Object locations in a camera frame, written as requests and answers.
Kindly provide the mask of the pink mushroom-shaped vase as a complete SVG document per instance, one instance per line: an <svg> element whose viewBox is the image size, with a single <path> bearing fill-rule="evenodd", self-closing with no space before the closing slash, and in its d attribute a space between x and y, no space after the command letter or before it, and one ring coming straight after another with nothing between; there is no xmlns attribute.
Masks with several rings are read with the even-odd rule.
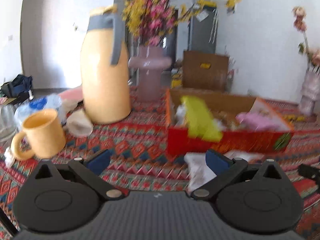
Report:
<svg viewBox="0 0 320 240"><path fill-rule="evenodd" d="M161 97L161 74L172 64L163 48L139 46L138 55L129 59L128 67L138 70L137 99L140 102L158 101Z"/></svg>

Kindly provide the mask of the crumpled white tissue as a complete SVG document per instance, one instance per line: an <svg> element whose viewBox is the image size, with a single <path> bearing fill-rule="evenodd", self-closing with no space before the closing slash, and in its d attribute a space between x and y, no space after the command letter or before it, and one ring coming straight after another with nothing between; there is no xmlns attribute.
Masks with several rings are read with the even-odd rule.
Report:
<svg viewBox="0 0 320 240"><path fill-rule="evenodd" d="M15 162L15 157L13 156L12 152L11 152L11 148L7 147L5 152L4 152L4 158L5 158L5 166L7 168L11 168L12 165Z"/></svg>

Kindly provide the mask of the white snack packet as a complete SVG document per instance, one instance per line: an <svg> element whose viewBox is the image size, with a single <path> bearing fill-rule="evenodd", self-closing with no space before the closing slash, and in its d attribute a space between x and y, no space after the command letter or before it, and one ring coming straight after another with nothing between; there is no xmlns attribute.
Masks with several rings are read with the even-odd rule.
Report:
<svg viewBox="0 0 320 240"><path fill-rule="evenodd" d="M262 160L264 157L264 155L260 153L248 153L238 150L229 151L225 156L229 159L240 157L249 163L255 163ZM209 160L206 161L205 153L188 152L184 156L184 161L187 163L189 172L189 183L187 186L188 193L191 193L216 177L216 173L208 166L208 164L211 164L212 162Z"/></svg>

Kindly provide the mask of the pink snack packet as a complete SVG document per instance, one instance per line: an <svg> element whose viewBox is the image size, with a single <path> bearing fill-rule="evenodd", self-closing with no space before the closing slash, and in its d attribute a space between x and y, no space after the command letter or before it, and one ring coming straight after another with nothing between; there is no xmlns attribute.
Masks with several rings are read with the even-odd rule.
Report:
<svg viewBox="0 0 320 240"><path fill-rule="evenodd" d="M239 113L236 116L239 124L247 130L262 132L262 131L282 131L281 123L273 120L268 115L262 115L258 112Z"/></svg>

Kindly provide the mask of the pink and yellow blossom branches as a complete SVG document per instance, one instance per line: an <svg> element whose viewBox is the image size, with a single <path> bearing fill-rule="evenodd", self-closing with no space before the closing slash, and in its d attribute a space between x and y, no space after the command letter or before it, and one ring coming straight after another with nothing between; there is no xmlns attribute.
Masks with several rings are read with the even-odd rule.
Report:
<svg viewBox="0 0 320 240"><path fill-rule="evenodd" d="M200 14L205 6L213 5L206 0L191 0L188 9L180 6L181 14L175 15L171 0L123 0L122 18L129 33L143 46L158 46L165 35L181 22Z"/></svg>

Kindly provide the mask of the clear drinking glass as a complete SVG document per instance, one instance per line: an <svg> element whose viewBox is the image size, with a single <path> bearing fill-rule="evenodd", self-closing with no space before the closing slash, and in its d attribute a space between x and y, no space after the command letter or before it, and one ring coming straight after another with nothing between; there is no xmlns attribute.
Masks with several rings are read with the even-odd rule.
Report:
<svg viewBox="0 0 320 240"><path fill-rule="evenodd" d="M13 105L1 105L0 142L1 147L7 147L17 132L14 118L15 107Z"/></svg>

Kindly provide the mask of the green snack packet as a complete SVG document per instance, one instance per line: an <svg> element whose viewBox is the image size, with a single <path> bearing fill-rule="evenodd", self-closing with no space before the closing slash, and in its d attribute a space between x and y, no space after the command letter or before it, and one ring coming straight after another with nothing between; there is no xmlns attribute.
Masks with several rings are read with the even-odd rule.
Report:
<svg viewBox="0 0 320 240"><path fill-rule="evenodd" d="M181 102L185 107L189 138L199 138L208 142L219 142L222 139L223 132L203 99L185 95L181 97Z"/></svg>

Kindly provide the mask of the blue and white plastic bag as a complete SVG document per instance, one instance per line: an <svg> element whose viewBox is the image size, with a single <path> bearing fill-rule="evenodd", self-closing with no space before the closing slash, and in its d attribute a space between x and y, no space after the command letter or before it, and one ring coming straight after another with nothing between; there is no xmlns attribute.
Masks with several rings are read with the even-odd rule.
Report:
<svg viewBox="0 0 320 240"><path fill-rule="evenodd" d="M28 102L24 102L17 107L14 118L18 130L20 131L22 129L22 124L27 117L43 109L55 109L58 113L58 117L62 126L65 125L66 112L62 104L62 99L57 94L50 94Z"/></svg>

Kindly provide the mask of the crumpled white paper cup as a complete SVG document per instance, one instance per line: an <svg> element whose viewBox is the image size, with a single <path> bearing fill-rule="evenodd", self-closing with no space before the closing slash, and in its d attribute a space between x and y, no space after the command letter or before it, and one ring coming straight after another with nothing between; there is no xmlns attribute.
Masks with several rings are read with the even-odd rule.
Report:
<svg viewBox="0 0 320 240"><path fill-rule="evenodd" d="M83 109L74 111L66 120L69 133L75 137L88 137L93 132L93 124Z"/></svg>

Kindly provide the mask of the dark blue bag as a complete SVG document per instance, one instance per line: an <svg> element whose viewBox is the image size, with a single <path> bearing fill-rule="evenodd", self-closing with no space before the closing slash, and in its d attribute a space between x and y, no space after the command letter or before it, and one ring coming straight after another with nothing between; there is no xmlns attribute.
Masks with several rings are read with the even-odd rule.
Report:
<svg viewBox="0 0 320 240"><path fill-rule="evenodd" d="M7 98L17 98L21 93L29 93L33 88L33 77L18 74L12 81L1 86L1 92Z"/></svg>

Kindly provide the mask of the yellow thermos jug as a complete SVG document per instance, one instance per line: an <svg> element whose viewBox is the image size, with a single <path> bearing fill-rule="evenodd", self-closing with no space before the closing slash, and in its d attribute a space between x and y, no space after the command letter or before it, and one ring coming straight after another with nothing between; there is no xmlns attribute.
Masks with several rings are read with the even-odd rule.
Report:
<svg viewBox="0 0 320 240"><path fill-rule="evenodd" d="M88 117L111 124L131 112L128 52L117 6L93 10L80 54L82 93Z"/></svg>

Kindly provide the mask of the yellow ceramic mug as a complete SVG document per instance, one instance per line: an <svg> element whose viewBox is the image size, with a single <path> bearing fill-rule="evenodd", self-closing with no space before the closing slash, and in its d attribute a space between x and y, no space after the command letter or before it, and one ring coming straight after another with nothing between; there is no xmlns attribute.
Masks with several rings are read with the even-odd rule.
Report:
<svg viewBox="0 0 320 240"><path fill-rule="evenodd" d="M27 117L22 130L11 142L12 155L18 160L34 156L49 159L63 150L66 137L54 109L44 109Z"/></svg>

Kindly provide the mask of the grey refrigerator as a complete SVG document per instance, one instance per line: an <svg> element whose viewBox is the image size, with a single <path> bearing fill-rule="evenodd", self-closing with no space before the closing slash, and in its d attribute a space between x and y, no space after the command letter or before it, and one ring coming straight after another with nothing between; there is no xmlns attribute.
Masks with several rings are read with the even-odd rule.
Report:
<svg viewBox="0 0 320 240"><path fill-rule="evenodd" d="M188 50L214 54L218 25L217 7L204 6L202 11L193 16L189 24Z"/></svg>

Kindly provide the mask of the textured pink tall vase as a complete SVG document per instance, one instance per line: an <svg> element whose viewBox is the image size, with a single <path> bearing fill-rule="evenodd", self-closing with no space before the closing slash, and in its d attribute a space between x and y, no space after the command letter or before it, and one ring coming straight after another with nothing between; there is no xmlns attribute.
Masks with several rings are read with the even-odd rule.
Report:
<svg viewBox="0 0 320 240"><path fill-rule="evenodd" d="M300 113L312 116L314 107L319 101L319 74L307 70L301 88L302 98L298 105Z"/></svg>

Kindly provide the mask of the colourful patterned tablecloth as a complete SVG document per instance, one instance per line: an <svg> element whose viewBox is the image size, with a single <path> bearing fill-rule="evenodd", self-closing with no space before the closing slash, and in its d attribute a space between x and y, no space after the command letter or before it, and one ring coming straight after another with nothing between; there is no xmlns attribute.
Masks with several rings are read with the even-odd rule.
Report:
<svg viewBox="0 0 320 240"><path fill-rule="evenodd" d="M296 134L285 152L273 155L304 200L304 214L297 232L306 239L319 239L319 193L316 184L298 174L300 164L319 167L319 123L305 118L295 103L268 100L283 117L294 121ZM109 183L124 189L182 190L187 185L187 166L182 157L168 155L167 102L133 102L133 111L111 125L96 125L87 138L67 135L66 147L53 158L63 164L110 150L111 165L103 172Z"/></svg>

